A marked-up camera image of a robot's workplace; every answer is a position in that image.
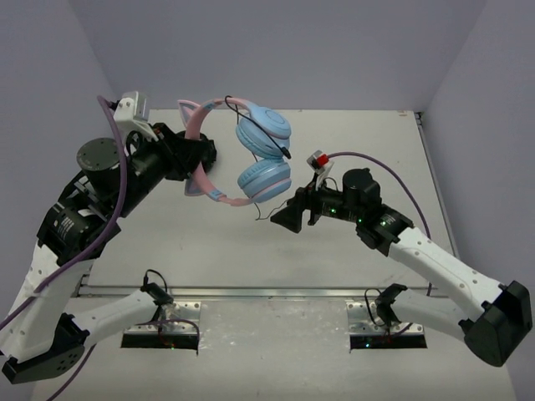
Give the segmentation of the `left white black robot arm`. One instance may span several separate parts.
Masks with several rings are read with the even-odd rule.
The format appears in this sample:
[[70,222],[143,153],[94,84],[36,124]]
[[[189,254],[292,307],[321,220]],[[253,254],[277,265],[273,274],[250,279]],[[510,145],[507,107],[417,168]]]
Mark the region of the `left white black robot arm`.
[[206,136],[190,140],[162,123],[152,131],[155,141],[133,131],[126,141],[97,138],[79,148],[79,173],[44,217],[28,274],[1,324],[2,371],[10,383],[57,378],[102,339],[156,320],[173,303],[167,290],[144,280],[104,307],[77,316],[65,310],[82,276],[120,233],[119,219],[163,180],[183,181],[216,161]]

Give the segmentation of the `pink blue cat-ear headphones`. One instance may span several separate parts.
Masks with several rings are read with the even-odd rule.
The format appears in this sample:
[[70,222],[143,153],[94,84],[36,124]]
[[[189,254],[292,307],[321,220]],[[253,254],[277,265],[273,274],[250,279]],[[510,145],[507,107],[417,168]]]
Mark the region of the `pink blue cat-ear headphones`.
[[185,195],[205,195],[215,202],[241,207],[269,201],[290,188],[292,180],[288,160],[291,159],[292,129],[280,113],[232,96],[211,99],[203,104],[179,100],[177,105],[186,128],[186,138],[191,140],[200,139],[201,125],[210,112],[219,106],[227,106],[238,117],[235,127],[237,139],[258,158],[237,178],[237,185],[245,195],[243,198],[231,198],[218,190],[201,164],[186,180]]

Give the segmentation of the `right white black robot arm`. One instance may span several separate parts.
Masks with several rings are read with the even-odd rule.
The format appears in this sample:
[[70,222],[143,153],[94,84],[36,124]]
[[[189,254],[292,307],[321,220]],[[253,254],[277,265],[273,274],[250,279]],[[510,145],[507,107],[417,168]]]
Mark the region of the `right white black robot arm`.
[[351,222],[371,250],[410,268],[446,294],[427,297],[392,284],[375,299],[386,328],[417,323],[465,343],[484,363],[505,364],[532,330],[530,293],[517,281],[504,285],[469,267],[426,236],[413,222],[387,206],[380,185],[367,169],[344,173],[342,189],[308,184],[296,190],[270,221],[293,233],[321,217]]

